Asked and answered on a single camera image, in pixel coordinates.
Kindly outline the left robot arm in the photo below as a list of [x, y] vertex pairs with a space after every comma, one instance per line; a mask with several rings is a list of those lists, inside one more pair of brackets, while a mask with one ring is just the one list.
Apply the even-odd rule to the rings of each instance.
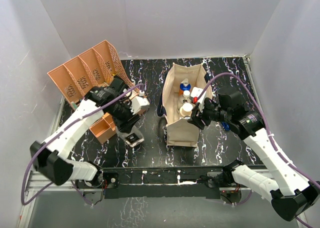
[[115, 76], [109, 86], [94, 86], [83, 97], [67, 121], [43, 142], [30, 146], [34, 169], [57, 186], [68, 180], [84, 180], [97, 188], [103, 183], [99, 167], [90, 162], [70, 160], [69, 154], [86, 131], [106, 113], [118, 131], [129, 133], [139, 120], [139, 111], [148, 101], [144, 91], [129, 87]]

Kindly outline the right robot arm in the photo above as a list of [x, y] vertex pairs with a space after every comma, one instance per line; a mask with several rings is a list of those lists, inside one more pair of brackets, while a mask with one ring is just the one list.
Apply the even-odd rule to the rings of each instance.
[[223, 182], [233, 187], [244, 185], [268, 200], [275, 212], [285, 221], [292, 221], [313, 206], [320, 198], [320, 183], [305, 177], [267, 132], [259, 113], [248, 110], [241, 93], [220, 89], [218, 103], [197, 95], [188, 122], [204, 129], [212, 121], [226, 123], [231, 132], [245, 142], [260, 158], [272, 178], [253, 171], [235, 160], [223, 167]]

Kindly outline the orange bottle blue cap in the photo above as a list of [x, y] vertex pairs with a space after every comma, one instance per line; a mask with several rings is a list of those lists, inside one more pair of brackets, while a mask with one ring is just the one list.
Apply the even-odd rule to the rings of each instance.
[[179, 92], [178, 94], [181, 96], [184, 91], [190, 91], [191, 85], [189, 83], [189, 79], [185, 78], [179, 85]]

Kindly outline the clear square bottle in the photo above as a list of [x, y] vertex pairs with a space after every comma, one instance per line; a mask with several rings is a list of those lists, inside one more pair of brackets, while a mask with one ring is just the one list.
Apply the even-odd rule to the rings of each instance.
[[145, 140], [143, 134], [136, 126], [133, 126], [129, 133], [120, 132], [119, 129], [116, 128], [116, 134], [131, 148], [138, 146]]

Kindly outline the cream cylindrical bottle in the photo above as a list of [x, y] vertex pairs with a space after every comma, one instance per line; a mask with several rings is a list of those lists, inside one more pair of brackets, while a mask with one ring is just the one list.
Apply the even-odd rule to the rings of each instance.
[[180, 117], [190, 117], [192, 114], [193, 104], [192, 103], [185, 103], [179, 109]]

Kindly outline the beige canvas tote bag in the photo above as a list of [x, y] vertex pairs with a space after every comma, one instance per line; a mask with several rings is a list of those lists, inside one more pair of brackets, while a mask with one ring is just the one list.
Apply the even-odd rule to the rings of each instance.
[[188, 120], [191, 119], [192, 109], [196, 105], [202, 110], [204, 99], [213, 96], [210, 87], [203, 92], [208, 82], [208, 73], [202, 64], [190, 67], [173, 64], [166, 74], [157, 115], [166, 119], [168, 146], [198, 146], [200, 128]]

